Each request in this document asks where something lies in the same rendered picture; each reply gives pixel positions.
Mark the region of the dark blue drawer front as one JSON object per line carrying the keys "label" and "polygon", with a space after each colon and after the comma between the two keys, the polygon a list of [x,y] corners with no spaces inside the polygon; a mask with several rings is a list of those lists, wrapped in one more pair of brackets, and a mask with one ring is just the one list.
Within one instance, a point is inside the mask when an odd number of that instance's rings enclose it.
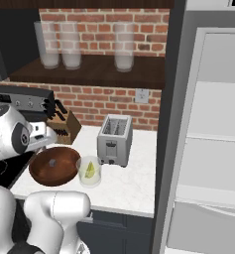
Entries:
{"label": "dark blue drawer front", "polygon": [[137,233],[150,233],[152,229],[153,219],[150,217],[99,210],[91,211],[93,212],[93,222],[100,225],[118,227]]}

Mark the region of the brown wooden bowl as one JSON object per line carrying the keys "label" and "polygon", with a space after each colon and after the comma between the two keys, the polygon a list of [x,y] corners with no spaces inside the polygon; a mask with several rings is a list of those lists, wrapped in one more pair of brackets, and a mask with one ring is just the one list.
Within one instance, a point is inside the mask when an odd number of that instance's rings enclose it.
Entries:
{"label": "brown wooden bowl", "polygon": [[[40,185],[57,187],[71,181],[78,172],[76,162],[80,155],[69,147],[53,147],[39,153],[30,163],[29,172]],[[56,160],[51,167],[49,161]]]}

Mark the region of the silver toaster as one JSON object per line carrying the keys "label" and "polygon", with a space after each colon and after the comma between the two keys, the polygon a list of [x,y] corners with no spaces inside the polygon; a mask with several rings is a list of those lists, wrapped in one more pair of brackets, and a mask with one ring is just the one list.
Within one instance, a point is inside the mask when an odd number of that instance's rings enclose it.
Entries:
{"label": "silver toaster", "polygon": [[132,140],[132,117],[107,114],[97,136],[97,157],[100,163],[126,167]]}

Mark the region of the white wall outlet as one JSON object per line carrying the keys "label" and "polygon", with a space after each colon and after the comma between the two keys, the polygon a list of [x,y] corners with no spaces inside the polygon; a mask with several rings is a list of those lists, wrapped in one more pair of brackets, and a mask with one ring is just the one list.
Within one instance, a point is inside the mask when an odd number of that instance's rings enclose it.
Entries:
{"label": "white wall outlet", "polygon": [[135,102],[136,103],[148,103],[149,102],[149,90],[144,88],[135,89]]}

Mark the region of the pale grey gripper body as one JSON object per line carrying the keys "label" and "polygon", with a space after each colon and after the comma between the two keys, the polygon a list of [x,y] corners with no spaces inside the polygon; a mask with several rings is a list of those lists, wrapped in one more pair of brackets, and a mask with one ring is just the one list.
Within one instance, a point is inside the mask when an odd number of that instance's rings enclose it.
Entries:
{"label": "pale grey gripper body", "polygon": [[34,130],[30,135],[30,150],[37,150],[57,141],[57,133],[49,126]]}

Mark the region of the wooden knife block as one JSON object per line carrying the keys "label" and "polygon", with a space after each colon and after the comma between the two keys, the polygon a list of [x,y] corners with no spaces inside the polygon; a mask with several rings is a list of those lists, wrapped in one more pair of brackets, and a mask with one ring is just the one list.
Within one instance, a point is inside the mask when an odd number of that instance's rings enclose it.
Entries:
{"label": "wooden knife block", "polygon": [[57,143],[65,145],[71,145],[81,129],[81,124],[70,110],[63,115],[63,120],[56,115],[47,121],[47,125],[57,133]]}

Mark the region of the dark blue cupboard door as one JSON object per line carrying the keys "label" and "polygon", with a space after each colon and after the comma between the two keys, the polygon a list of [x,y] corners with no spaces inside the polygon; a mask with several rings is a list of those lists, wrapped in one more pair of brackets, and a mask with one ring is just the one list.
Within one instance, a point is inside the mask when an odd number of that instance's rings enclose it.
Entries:
{"label": "dark blue cupboard door", "polygon": [[79,222],[77,230],[90,254],[149,254],[150,236]]}

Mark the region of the dark wooden shelf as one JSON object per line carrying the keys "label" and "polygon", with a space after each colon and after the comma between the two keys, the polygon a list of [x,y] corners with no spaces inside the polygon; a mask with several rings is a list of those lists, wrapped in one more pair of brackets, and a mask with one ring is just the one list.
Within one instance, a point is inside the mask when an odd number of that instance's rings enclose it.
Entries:
{"label": "dark wooden shelf", "polygon": [[10,75],[11,81],[92,85],[125,88],[165,88],[165,59],[162,57],[134,57],[128,72],[120,72],[113,56],[84,55],[79,69],[69,70],[61,63],[46,69],[40,60],[26,64]]}

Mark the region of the grey fridge door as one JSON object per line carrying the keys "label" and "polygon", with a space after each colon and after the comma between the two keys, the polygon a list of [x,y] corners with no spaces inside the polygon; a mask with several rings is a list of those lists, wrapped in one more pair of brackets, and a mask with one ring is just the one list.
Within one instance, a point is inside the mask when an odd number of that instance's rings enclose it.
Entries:
{"label": "grey fridge door", "polygon": [[165,246],[235,254],[235,28],[198,28],[187,73]]}

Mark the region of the yellow lemon wedge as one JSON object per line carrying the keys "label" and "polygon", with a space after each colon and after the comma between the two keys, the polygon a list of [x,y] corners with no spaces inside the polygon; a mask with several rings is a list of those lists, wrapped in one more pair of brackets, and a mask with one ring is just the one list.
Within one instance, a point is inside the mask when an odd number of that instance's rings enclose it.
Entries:
{"label": "yellow lemon wedge", "polygon": [[93,163],[90,162],[87,166],[86,172],[85,172],[85,176],[90,179],[94,176],[95,174],[95,168],[93,166]]}

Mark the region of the grey fridge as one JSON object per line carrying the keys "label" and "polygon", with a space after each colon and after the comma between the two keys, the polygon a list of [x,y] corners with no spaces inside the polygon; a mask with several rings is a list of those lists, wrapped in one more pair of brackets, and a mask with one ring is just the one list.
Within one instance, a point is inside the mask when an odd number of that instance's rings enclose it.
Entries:
{"label": "grey fridge", "polygon": [[191,58],[198,28],[235,28],[235,8],[187,10],[187,0],[175,0],[170,11],[165,81],[157,136],[155,215],[151,254],[164,254],[176,191],[184,132],[181,123]]}

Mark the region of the dark wooden upper cabinet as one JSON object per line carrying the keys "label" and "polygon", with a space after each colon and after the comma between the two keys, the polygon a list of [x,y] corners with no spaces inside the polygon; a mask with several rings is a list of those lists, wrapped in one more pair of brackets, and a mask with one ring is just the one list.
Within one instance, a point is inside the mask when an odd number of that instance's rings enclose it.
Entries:
{"label": "dark wooden upper cabinet", "polygon": [[172,9],[175,0],[0,0],[0,9]]}

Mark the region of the tall clear glass jar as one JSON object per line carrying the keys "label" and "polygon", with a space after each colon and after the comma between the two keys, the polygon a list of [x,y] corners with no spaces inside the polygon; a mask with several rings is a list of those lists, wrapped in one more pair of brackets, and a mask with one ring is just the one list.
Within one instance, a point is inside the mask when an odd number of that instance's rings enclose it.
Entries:
{"label": "tall clear glass jar", "polygon": [[134,64],[134,24],[118,22],[115,29],[114,63],[118,71],[130,71]]}
{"label": "tall clear glass jar", "polygon": [[34,23],[40,60],[44,68],[59,66],[59,44],[56,37],[55,24],[49,21]]}
{"label": "tall clear glass jar", "polygon": [[62,22],[59,32],[62,62],[67,69],[78,69],[81,65],[79,31],[76,22]]}

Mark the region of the clear glass of lemonade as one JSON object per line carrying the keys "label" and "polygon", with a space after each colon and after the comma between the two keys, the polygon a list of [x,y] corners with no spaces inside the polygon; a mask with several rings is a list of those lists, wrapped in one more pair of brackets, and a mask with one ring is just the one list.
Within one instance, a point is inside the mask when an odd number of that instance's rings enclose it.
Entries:
{"label": "clear glass of lemonade", "polygon": [[[88,179],[85,176],[85,172],[88,164],[92,162],[95,168],[95,174],[92,178]],[[78,169],[78,176],[80,183],[85,187],[96,187],[101,181],[101,164],[98,157],[95,156],[85,156],[81,157],[76,162],[76,167]]]}

